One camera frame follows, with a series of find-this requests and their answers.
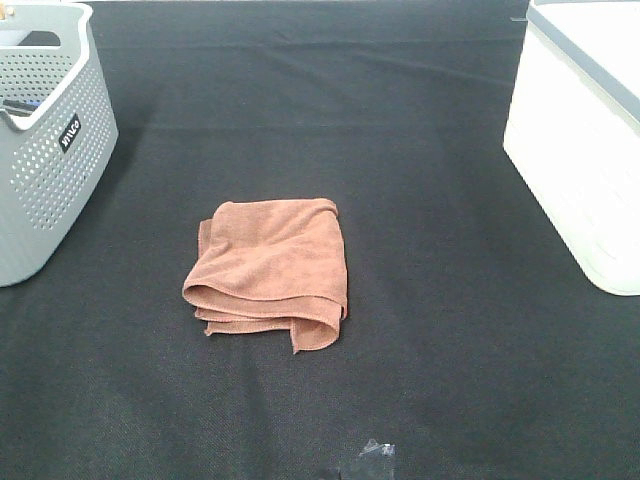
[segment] basket label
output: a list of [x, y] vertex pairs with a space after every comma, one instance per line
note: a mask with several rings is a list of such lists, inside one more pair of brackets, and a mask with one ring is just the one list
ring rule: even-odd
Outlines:
[[58, 138], [58, 143], [62, 147], [62, 151], [64, 153], [67, 153], [67, 151], [71, 148], [71, 145], [78, 136], [81, 128], [82, 125], [80, 124], [80, 119], [78, 118], [78, 114], [76, 113], [69, 122], [69, 125], [67, 125], [67, 128], [65, 128], [64, 132], [62, 132], [62, 135], [60, 135], [60, 138]]

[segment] perforated basket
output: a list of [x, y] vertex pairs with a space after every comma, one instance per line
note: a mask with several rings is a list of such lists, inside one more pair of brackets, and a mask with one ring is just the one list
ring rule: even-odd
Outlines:
[[[0, 286], [45, 264], [113, 151], [118, 131], [92, 13], [82, 4], [17, 3], [0, 19], [0, 32], [53, 32], [60, 40], [57, 47], [0, 46]], [[17, 116], [6, 107], [15, 104], [36, 109]]]

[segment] container lid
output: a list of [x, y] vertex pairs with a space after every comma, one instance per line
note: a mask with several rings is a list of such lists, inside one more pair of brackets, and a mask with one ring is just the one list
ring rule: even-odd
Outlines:
[[640, 122], [640, 1], [531, 0], [527, 18]]

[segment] towel fold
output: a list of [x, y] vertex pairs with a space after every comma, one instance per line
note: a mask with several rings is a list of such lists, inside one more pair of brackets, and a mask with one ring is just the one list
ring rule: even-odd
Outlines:
[[227, 202], [201, 222], [183, 296], [205, 333], [290, 330], [294, 353], [335, 342], [347, 313], [337, 217], [320, 198]]

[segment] table surface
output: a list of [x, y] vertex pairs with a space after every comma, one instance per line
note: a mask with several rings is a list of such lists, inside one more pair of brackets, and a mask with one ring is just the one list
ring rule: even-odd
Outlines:
[[[638, 478], [640, 298], [591, 285], [502, 150], [523, 0], [96, 3], [120, 139], [47, 266], [0, 289], [0, 478]], [[227, 201], [328, 197], [350, 316], [203, 335]]]

